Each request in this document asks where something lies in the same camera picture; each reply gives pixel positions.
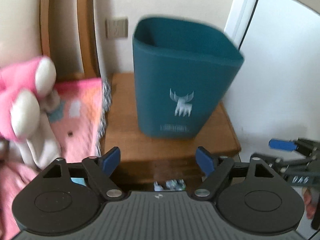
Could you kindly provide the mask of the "person's right hand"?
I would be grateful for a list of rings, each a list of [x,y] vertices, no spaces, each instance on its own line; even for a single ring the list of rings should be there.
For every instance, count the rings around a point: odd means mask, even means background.
[[[308,188],[304,187],[302,189],[302,196],[305,205],[306,217],[307,219],[313,219],[316,213],[317,204],[312,203],[311,191]]]

